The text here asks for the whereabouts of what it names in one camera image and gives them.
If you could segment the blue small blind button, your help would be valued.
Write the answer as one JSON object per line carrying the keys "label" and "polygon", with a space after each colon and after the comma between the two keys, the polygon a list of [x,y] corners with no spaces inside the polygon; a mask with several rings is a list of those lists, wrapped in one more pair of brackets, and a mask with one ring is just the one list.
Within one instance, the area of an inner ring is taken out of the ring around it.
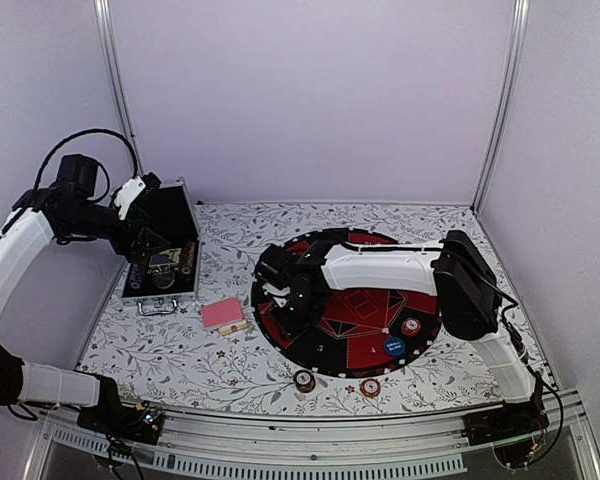
{"label": "blue small blind button", "polygon": [[406,351],[406,345],[404,341],[398,337],[387,338],[384,341],[383,348],[385,353],[391,357],[400,357]]}

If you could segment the orange chips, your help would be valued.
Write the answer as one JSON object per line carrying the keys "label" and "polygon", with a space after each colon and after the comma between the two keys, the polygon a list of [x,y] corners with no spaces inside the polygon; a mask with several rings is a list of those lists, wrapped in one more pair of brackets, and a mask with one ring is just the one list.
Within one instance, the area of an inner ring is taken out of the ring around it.
{"label": "orange chips", "polygon": [[421,323],[416,318],[407,318],[401,324],[401,333],[406,337],[414,337],[421,330]]}

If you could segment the orange poker chip stack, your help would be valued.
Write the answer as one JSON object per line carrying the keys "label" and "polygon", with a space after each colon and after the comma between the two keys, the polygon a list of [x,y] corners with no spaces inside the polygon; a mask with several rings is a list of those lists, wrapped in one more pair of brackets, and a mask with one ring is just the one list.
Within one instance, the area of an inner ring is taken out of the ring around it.
{"label": "orange poker chip stack", "polygon": [[359,389],[363,396],[367,398],[375,398],[380,394],[381,385],[377,380],[368,378],[360,383]]}

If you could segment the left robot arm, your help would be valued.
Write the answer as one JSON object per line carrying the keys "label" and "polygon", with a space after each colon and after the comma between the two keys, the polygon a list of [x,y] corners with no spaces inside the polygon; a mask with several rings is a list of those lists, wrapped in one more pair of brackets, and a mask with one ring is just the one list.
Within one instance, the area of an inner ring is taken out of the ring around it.
{"label": "left robot arm", "polygon": [[[0,227],[0,321],[8,302],[23,282],[41,273],[39,256],[51,243],[69,245],[99,239],[130,263],[141,263],[168,247],[151,224],[149,209],[161,182],[143,173],[137,154],[128,148],[131,176],[105,202],[96,183],[106,172],[102,163],[84,154],[66,154],[55,179],[33,186],[12,206]],[[104,435],[115,448],[132,441],[157,444],[163,429],[163,409],[149,401],[128,405],[116,381],[37,363],[10,353],[0,343],[0,407],[25,422],[35,422],[37,409],[67,408],[77,424]]]}

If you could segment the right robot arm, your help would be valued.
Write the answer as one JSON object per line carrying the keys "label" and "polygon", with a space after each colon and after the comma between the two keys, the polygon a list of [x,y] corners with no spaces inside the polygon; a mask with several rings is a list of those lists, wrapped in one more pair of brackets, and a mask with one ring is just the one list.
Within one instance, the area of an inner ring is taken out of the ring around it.
{"label": "right robot arm", "polygon": [[373,397],[381,373],[411,363],[446,332],[477,351],[502,399],[464,417],[469,443],[498,442],[497,459],[510,469],[555,447],[543,404],[549,385],[506,317],[517,303],[465,232],[421,245],[354,229],[314,232],[269,246],[255,277],[260,327],[305,371],[358,377]]}

